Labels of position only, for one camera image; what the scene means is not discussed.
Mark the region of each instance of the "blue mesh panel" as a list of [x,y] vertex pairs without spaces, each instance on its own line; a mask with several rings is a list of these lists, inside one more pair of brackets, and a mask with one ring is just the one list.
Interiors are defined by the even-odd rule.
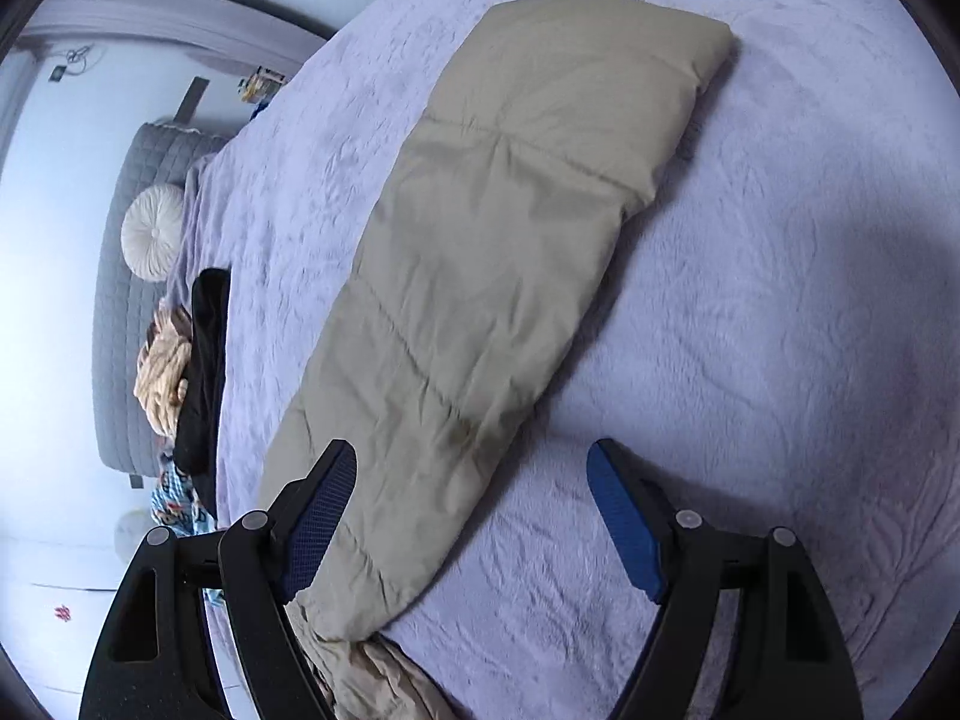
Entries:
[[356,480],[356,461],[349,452],[341,452],[287,539],[286,565],[280,578],[282,603],[290,603],[317,576]]
[[659,544],[597,444],[587,453],[587,483],[631,584],[659,603],[666,589],[659,571]]

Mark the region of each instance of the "round white pillow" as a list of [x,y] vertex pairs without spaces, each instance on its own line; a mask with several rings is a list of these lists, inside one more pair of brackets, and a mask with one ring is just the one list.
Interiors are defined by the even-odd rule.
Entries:
[[184,190],[157,184],[138,194],[120,227],[123,258],[144,281],[163,281],[176,260],[184,225]]

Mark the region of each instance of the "beige fabric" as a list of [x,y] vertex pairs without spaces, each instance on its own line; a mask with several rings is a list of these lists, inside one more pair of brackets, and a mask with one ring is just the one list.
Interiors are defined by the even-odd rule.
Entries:
[[[342,640],[440,568],[730,47],[723,23],[641,1],[521,0],[488,11],[440,76],[261,483],[267,506],[330,440],[356,449],[344,518],[287,608],[338,701],[370,696],[358,659],[391,654]],[[414,712],[398,667],[357,716],[390,716],[392,700],[434,716]]]
[[155,311],[154,336],[136,358],[133,396],[147,415],[158,436],[176,437],[176,422],[184,405],[184,370],[190,360],[191,344],[176,330],[171,312]]

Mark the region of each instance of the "tan sweater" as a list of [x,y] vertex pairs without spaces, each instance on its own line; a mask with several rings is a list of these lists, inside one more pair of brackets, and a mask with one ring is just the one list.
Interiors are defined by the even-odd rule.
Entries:
[[174,327],[171,312],[158,308],[154,314],[155,335],[136,358],[133,395],[159,436],[174,439],[176,420],[184,405],[184,370],[190,360],[190,341]]

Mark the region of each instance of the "bed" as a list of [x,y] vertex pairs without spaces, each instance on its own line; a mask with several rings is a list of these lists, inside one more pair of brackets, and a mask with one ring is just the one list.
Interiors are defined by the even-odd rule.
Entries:
[[[232,271],[222,525],[253,507],[401,142],[499,1],[379,0],[199,176],[168,286]],[[729,23],[736,56],[448,566],[386,634],[464,717],[605,716],[654,616],[584,480],[613,436],[720,527],[800,534],[866,715],[887,718],[960,595],[960,100],[896,0],[648,1]]]
[[93,308],[93,419],[100,458],[107,467],[154,477],[157,437],[133,397],[136,355],[164,293],[134,276],[120,248],[124,215],[141,191],[155,184],[184,186],[200,157],[219,151],[226,138],[174,124],[144,124],[133,137],[117,176],[104,223]]

